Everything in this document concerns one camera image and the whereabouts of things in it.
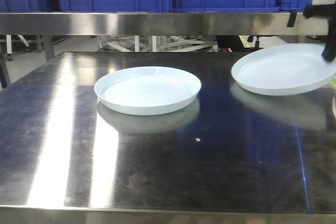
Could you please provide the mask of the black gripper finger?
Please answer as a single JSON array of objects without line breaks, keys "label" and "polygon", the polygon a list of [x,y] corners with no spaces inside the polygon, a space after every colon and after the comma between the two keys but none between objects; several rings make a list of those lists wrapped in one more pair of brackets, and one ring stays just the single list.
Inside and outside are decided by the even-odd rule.
[{"label": "black gripper finger", "polygon": [[321,55],[326,62],[334,61],[336,55],[335,43],[333,42],[326,43]]}]

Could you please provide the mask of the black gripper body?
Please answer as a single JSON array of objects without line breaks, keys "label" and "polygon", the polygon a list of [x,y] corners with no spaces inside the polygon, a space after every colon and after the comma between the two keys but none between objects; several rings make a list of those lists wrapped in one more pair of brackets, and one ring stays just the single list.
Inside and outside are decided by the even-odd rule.
[{"label": "black gripper body", "polygon": [[335,44],[335,3],[324,5],[307,5],[303,11],[305,18],[321,17],[328,20],[329,44]]}]

